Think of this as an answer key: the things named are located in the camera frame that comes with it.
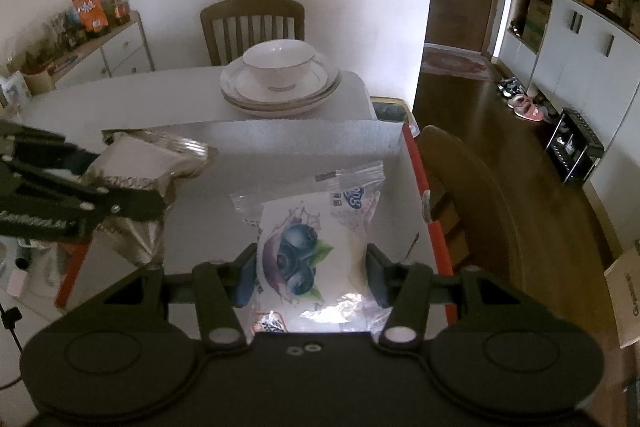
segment cabinet handle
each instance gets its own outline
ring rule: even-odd
[[[604,54],[605,57],[609,57],[609,55],[611,54],[611,49],[613,47],[614,40],[616,40],[616,36],[612,35],[611,39],[609,40],[609,46],[607,47],[607,52]]]

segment chair backrest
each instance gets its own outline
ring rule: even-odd
[[[453,213],[460,220],[459,227],[447,225],[447,246],[455,242],[456,229],[462,229],[469,264],[509,281],[510,275],[520,270],[518,234],[487,166],[462,141],[435,126],[425,127],[417,144],[430,183],[434,176],[444,186],[436,190],[440,194],[436,195],[439,201],[434,202],[433,219],[446,220],[447,201],[452,201]]]
[[[226,0],[200,13],[213,66],[224,66],[264,41],[305,39],[305,8],[292,0]]]

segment ziplock bag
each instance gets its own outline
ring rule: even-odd
[[[254,331],[382,328],[364,254],[384,179],[376,162],[231,196],[259,227]]]

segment pink shoe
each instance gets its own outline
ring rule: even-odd
[[[531,102],[531,98],[528,97],[526,94],[517,94],[511,100],[509,100],[509,102],[507,102],[507,105],[512,109],[515,109],[516,107],[522,107],[526,103],[530,103],[530,102]]]
[[[521,107],[515,107],[513,112],[516,116],[524,118],[525,120],[530,120],[532,122],[542,121],[544,118],[542,115],[542,111],[538,108],[537,105],[531,102],[527,102]]]

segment foil package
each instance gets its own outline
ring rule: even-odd
[[[165,215],[177,197],[180,183],[200,175],[218,154],[204,143],[152,130],[107,130],[102,135],[109,146],[82,175],[82,182],[156,190],[167,206]],[[146,223],[108,217],[96,230],[94,240],[107,234],[118,254],[130,263],[161,265],[163,232],[164,217]]]

